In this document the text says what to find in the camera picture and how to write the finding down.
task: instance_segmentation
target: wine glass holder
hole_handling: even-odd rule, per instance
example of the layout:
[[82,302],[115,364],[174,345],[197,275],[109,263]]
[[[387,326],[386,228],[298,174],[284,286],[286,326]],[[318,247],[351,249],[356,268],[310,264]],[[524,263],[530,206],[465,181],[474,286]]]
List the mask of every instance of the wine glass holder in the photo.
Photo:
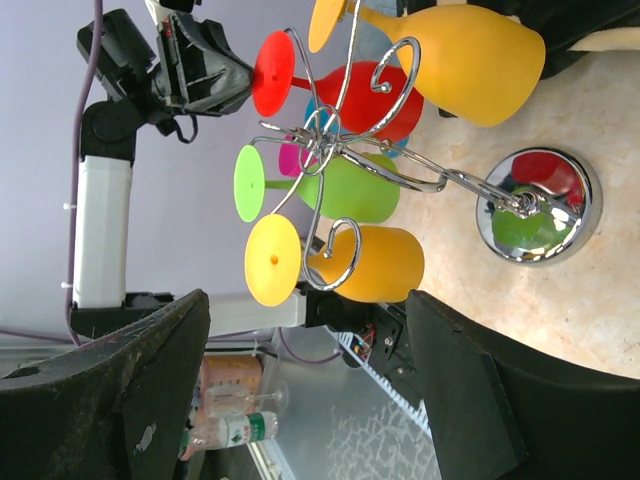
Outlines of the wine glass holder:
[[[474,193],[479,197],[476,216],[480,234],[485,243],[495,253],[507,260],[527,265],[539,264],[541,262],[548,264],[549,261],[556,260],[558,257],[566,258],[568,253],[573,253],[582,246],[594,232],[602,210],[602,191],[600,185],[595,172],[585,162],[580,162],[571,155],[552,148],[538,147],[525,149],[516,152],[500,162],[485,181],[467,172],[445,168],[408,148],[402,147],[389,140],[380,140],[373,136],[395,118],[414,87],[421,61],[420,43],[414,37],[406,37],[396,42],[383,55],[371,78],[370,86],[374,92],[389,93],[391,91],[389,83],[381,82],[380,76],[393,55],[399,49],[411,48],[411,67],[405,72],[407,74],[407,81],[393,107],[377,124],[369,128],[366,132],[362,134],[343,132],[340,109],[347,95],[351,70],[354,63],[354,45],[357,37],[361,0],[355,0],[353,4],[353,21],[351,24],[345,77],[336,104],[334,106],[321,104],[316,90],[316,82],[302,41],[294,29],[287,28],[284,31],[293,39],[302,59],[315,104],[315,110],[302,127],[286,128],[272,122],[261,120],[259,123],[262,127],[277,132],[280,135],[288,136],[289,138],[258,136],[250,142],[252,146],[259,142],[271,142],[296,145],[298,147],[300,174],[296,177],[292,187],[284,198],[273,209],[272,214],[277,213],[294,195],[305,175],[319,176],[317,201],[311,226],[304,241],[302,255],[302,272],[308,282],[317,290],[334,290],[347,281],[356,268],[360,258],[362,249],[360,227],[353,219],[343,217],[337,219],[329,229],[324,256],[325,258],[331,258],[337,230],[345,225],[353,229],[355,234],[355,250],[348,268],[338,279],[327,283],[322,281],[318,275],[314,274],[308,264],[312,241],[316,236],[320,219],[320,210],[324,195],[324,170],[329,162],[338,156],[342,156],[347,161],[366,170],[372,175],[376,175],[402,188],[415,192],[438,193],[443,191],[449,182],[452,182]],[[328,120],[321,125],[323,112],[328,114]],[[429,172],[435,174],[437,178],[430,181],[417,179],[384,168],[355,151],[352,147],[357,143],[377,147],[383,154],[392,151],[399,157],[411,160],[426,168]],[[554,192],[549,192],[543,186],[535,184],[535,182],[526,185],[526,188],[522,188],[522,185],[520,185],[519,188],[511,189],[498,186],[504,184],[505,178],[509,176],[508,171],[514,159],[518,155],[526,152],[545,152],[557,156],[559,161],[564,163],[563,167],[567,167],[575,179],[577,179],[576,181],[579,181],[579,201],[575,201],[575,198],[573,201],[567,200],[567,195],[560,195],[560,198],[558,198],[557,195],[553,194]],[[317,164],[311,166],[314,157],[317,159]],[[492,216],[495,212],[512,214],[516,222],[518,220],[526,222],[528,219],[543,215],[551,221],[551,229],[555,229],[554,233],[558,232],[558,235],[556,235],[553,241],[547,242],[543,246],[522,247],[500,245],[499,242],[495,240],[495,232],[493,232],[491,223]]]

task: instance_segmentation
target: curved wire hook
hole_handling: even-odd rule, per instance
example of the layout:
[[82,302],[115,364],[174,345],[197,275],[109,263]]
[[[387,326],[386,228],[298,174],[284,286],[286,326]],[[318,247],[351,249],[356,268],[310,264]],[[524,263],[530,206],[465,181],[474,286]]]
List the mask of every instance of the curved wire hook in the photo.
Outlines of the curved wire hook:
[[378,123],[376,123],[373,127],[371,127],[366,132],[353,137],[349,143],[355,143],[362,140],[365,137],[370,137],[375,135],[380,130],[385,128],[389,123],[400,113],[402,107],[409,99],[409,95],[411,95],[411,91],[413,90],[413,86],[416,83],[418,78],[418,71],[420,69],[420,61],[422,59],[422,49],[420,48],[420,42],[415,37],[405,37],[399,42],[396,42],[387,53],[384,54],[382,60],[376,66],[373,75],[371,77],[371,89],[376,93],[390,93],[391,85],[389,82],[380,82],[380,76],[384,69],[389,65],[389,61],[391,57],[395,55],[395,53],[404,47],[411,47],[412,50],[412,58],[411,58],[411,68],[409,70],[409,76],[407,77],[407,81],[402,86],[402,90],[400,91],[400,95],[396,99],[395,103],[391,107],[391,109],[385,114],[384,117],[380,119]]
[[[308,130],[308,127],[310,125],[310,123],[314,120],[314,116],[318,117],[319,120],[319,116],[320,113],[323,109],[330,109],[333,112],[335,112],[335,108],[332,107],[331,105],[323,105],[322,107],[318,108],[313,115],[311,115],[307,121],[305,122],[305,126],[304,128],[301,130],[302,132],[304,132],[305,134],[311,135],[311,141],[309,145],[306,145],[303,148],[306,148],[309,150],[308,154],[307,154],[307,159],[304,162],[304,165],[301,164],[301,155],[303,153],[302,149],[300,149],[300,151],[298,152],[298,164],[300,166],[300,173],[298,174],[298,177],[295,179],[295,181],[293,182],[293,185],[291,185],[291,188],[289,189],[289,191],[286,193],[286,195],[284,196],[284,198],[280,201],[280,203],[278,203],[278,205],[276,206],[276,208],[273,209],[273,211],[271,212],[273,213],[277,213],[288,201],[289,199],[293,196],[293,194],[296,192],[296,190],[298,189],[298,186],[300,185],[300,182],[302,182],[302,179],[304,178],[305,175],[309,175],[309,176],[315,176],[315,175],[320,175],[320,183],[318,186],[318,195],[320,195],[318,203],[316,203],[316,211],[319,212],[320,211],[320,205],[322,203],[322,189],[324,188],[324,169],[327,168],[327,165],[329,164],[329,161],[331,161],[331,159],[335,156],[335,150],[338,146],[337,142],[331,142],[329,148],[327,151],[324,151],[322,146],[323,146],[323,140],[324,140],[324,135],[320,138],[314,138],[313,137],[313,133],[310,130]],[[339,128],[342,128],[342,122],[340,120],[340,115],[336,115],[336,119],[338,122],[338,126]],[[310,171],[309,170],[309,165],[311,163],[311,159],[313,157],[318,158],[318,169],[316,171]]]
[[323,195],[324,195],[324,174],[320,175],[320,185],[318,186],[316,208],[313,212],[311,227],[309,228],[309,234],[307,235],[307,239],[304,244],[304,252],[302,254],[302,272],[307,278],[309,285],[311,285],[316,290],[320,290],[322,292],[328,292],[338,288],[340,285],[346,282],[349,279],[349,277],[351,277],[351,275],[353,275],[353,272],[355,271],[355,268],[358,265],[358,262],[360,261],[360,255],[362,253],[362,231],[360,230],[360,227],[355,222],[355,220],[351,218],[343,217],[333,222],[333,225],[329,230],[329,236],[327,238],[327,247],[324,252],[324,257],[331,258],[331,256],[333,255],[333,243],[335,241],[335,236],[338,228],[340,228],[340,226],[342,225],[348,225],[351,228],[353,228],[353,232],[355,234],[354,253],[353,253],[351,262],[349,263],[349,266],[344,271],[344,273],[340,275],[340,277],[338,277],[338,279],[336,279],[331,283],[318,282],[315,279],[313,272],[309,267],[309,254],[311,251],[311,244],[313,243],[313,238],[315,237],[316,231],[318,230],[318,222],[320,220],[320,205],[322,204]]
[[249,142],[249,145],[251,146],[255,146],[257,143],[259,142],[265,142],[265,143],[279,143],[281,145],[300,145],[300,142],[297,141],[294,138],[292,138],[291,140],[288,140],[286,138],[276,138],[276,137],[264,137],[264,136],[259,136],[259,137],[253,137],[253,139]]
[[347,50],[347,64],[345,65],[344,79],[342,80],[342,86],[340,87],[340,93],[338,94],[338,100],[336,101],[336,105],[335,105],[336,110],[338,112],[340,112],[340,109],[342,108],[344,99],[347,96],[347,90],[349,89],[349,82],[351,81],[351,69],[353,67],[353,54],[354,54],[354,47],[356,43],[356,34],[358,32],[361,3],[362,3],[362,0],[356,0],[353,8],[353,21],[351,22],[351,33],[349,36],[349,47]]
[[[307,121],[304,124],[304,129],[308,131],[308,128],[312,122],[315,122],[316,125],[320,123],[322,112],[330,111],[332,114],[332,118],[335,118],[336,123],[338,124],[338,132],[342,131],[342,118],[340,114],[336,111],[334,107],[331,105],[323,105],[320,108],[314,110],[314,112],[309,116]],[[316,138],[313,142],[313,145],[310,145],[313,150],[309,152],[307,155],[307,159],[302,164],[302,150],[298,152],[298,166],[300,170],[306,175],[319,175],[327,168],[329,165],[329,161],[335,156],[335,151],[338,148],[338,142],[336,140],[336,136],[328,133],[320,135],[320,137]],[[309,170],[310,162],[312,155],[318,159],[319,166],[315,171]]]
[[264,127],[267,130],[272,130],[283,135],[289,135],[291,137],[296,137],[298,135],[294,130],[286,127],[281,127],[280,125],[276,125],[275,123],[265,122],[264,120],[258,120],[258,123],[261,127]]
[[385,168],[382,165],[369,160],[366,156],[362,155],[361,153],[355,152],[350,148],[345,148],[344,150],[342,150],[341,154],[344,159],[362,168],[368,173],[371,173],[372,175],[375,175],[376,177],[382,178],[383,180],[386,180],[393,184],[396,184],[402,188],[417,192],[437,193],[441,192],[447,185],[447,179],[442,175],[435,182],[420,180],[408,175],[404,175],[400,172],[389,170],[388,168]]
[[304,73],[307,75],[307,80],[309,81],[309,86],[311,87],[311,95],[313,96],[313,103],[316,108],[320,107],[320,99],[318,97],[318,90],[316,89],[316,82],[313,79],[313,73],[311,72],[311,64],[309,63],[309,57],[307,57],[307,52],[304,49],[304,45],[302,44],[302,40],[300,40],[300,36],[298,32],[296,32],[293,28],[288,27],[284,29],[284,32],[290,34],[293,37],[293,41],[298,47],[298,52],[300,53],[300,58],[302,58],[302,64],[304,65]]

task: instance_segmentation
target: table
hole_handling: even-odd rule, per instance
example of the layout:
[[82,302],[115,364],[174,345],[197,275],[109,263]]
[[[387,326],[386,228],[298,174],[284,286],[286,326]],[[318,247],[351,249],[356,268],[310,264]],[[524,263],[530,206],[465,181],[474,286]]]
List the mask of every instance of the table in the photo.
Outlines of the table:
[[[591,163],[604,192],[595,235],[551,266],[506,262],[483,243],[476,197],[457,185],[403,191],[387,225],[424,249],[420,289],[469,318],[550,355],[640,379],[640,53],[590,54],[542,81],[502,125],[476,128],[427,105],[409,148],[484,178],[525,147],[564,149]],[[405,159],[401,172],[435,179]],[[331,221],[322,219],[326,239]]]
[[[322,327],[289,328],[284,334],[287,345],[308,359],[325,358],[337,345]],[[278,338],[274,346],[281,359],[266,360],[262,387],[269,392],[284,381],[289,391],[278,434],[262,442],[267,463],[274,462],[276,471],[288,472],[275,478],[441,478],[431,438],[364,370],[351,369],[341,359],[325,365],[296,363]],[[271,444],[278,451],[273,457]]]

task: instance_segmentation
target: yellow wine glass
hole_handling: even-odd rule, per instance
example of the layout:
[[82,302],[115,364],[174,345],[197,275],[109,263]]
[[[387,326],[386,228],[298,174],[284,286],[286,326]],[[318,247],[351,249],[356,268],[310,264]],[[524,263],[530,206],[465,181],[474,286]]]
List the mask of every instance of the yellow wine glass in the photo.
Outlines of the yellow wine glass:
[[[316,0],[309,49],[318,52],[351,0]],[[360,6],[359,17],[382,30],[393,43],[414,37],[421,62],[415,88],[434,105],[480,127],[498,125],[527,101],[540,79],[545,45],[535,31],[504,15],[458,4],[390,17]],[[398,50],[407,76],[412,49]]]
[[[401,302],[418,288],[424,274],[420,242],[400,228],[365,225],[361,253],[351,276],[336,292],[357,302]],[[309,258],[308,265],[328,284],[336,281],[350,265],[355,249],[352,229],[336,234],[332,256],[326,247]],[[295,289],[302,270],[302,247],[293,224],[282,215],[271,214],[258,221],[247,241],[245,279],[253,297],[274,307]]]

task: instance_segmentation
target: wire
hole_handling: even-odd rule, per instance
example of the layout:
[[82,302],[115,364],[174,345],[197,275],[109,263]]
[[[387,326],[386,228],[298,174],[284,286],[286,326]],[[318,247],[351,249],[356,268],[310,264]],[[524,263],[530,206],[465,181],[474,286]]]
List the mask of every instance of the wire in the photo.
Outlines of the wire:
[[196,117],[195,115],[189,115],[189,118],[191,118],[191,126],[193,128],[193,133],[191,134],[191,138],[189,138],[188,140],[182,134],[182,128],[180,127],[180,124],[176,122],[176,135],[178,135],[178,140],[180,140],[180,142],[184,143],[185,145],[189,145],[190,143],[193,143],[193,141],[198,136],[198,117]]
[[376,335],[376,327],[374,327],[371,323],[367,323],[366,327],[369,329],[369,333],[365,335],[362,341],[367,344],[367,348],[371,348]]
[[236,332],[236,333],[225,333],[223,335],[216,335],[214,337],[209,337],[207,339],[208,342],[216,342],[218,340],[222,340],[224,338],[228,338],[233,340],[238,340],[238,341],[245,341],[245,339],[242,338],[235,338],[235,337],[239,337],[240,335],[248,335],[250,333],[255,333],[257,332],[257,330],[245,330],[244,332]]
[[[205,348],[204,349],[205,352],[209,352],[209,353],[215,353],[215,352],[247,352],[249,351],[246,348]],[[278,354],[276,352],[274,352],[270,347],[267,346],[260,346],[257,349],[257,353],[261,353],[263,355],[268,355],[270,357],[273,358],[278,358]]]
[[80,173],[80,133],[82,129],[82,115],[87,105],[89,91],[98,68],[98,58],[100,57],[100,42],[102,41],[102,15],[104,6],[102,0],[93,1],[93,37],[91,39],[91,52],[87,62],[87,70],[84,75],[84,82],[80,89],[80,96],[76,106],[76,112],[73,119],[73,139],[71,144],[71,208],[69,222],[69,263],[67,266],[67,295],[65,300],[65,318],[67,320],[67,329],[69,336],[74,345],[80,345],[78,334],[71,328],[71,304],[73,302],[73,270],[75,268],[75,249],[76,249],[76,212],[78,205],[78,179]]
[[305,363],[307,365],[324,365],[325,363],[329,363],[329,362],[335,360],[336,358],[342,356],[342,352],[336,352],[333,355],[331,355],[330,357],[323,358],[322,360],[307,360],[305,358],[299,357],[298,355],[296,355],[291,350],[291,348],[287,344],[287,341],[284,339],[284,334],[282,333],[282,328],[280,328],[280,327],[278,327],[278,335],[280,336],[280,341],[282,342],[282,346],[287,351],[287,353],[289,353],[289,355],[291,355],[291,357],[294,360],[296,360],[296,361],[298,361],[300,363]]
[[[207,343],[215,343],[217,345],[224,345],[224,344],[232,345],[232,344],[237,343],[237,342],[249,342],[249,341],[250,340],[243,340],[243,339],[238,339],[238,340],[217,340],[216,337],[209,337],[207,339]],[[277,353],[276,350],[273,348],[273,345],[271,345],[271,343],[269,343],[269,342],[267,342],[265,340],[258,340],[256,343],[258,344],[258,346],[260,348],[263,348],[265,350],[269,350],[272,353]]]

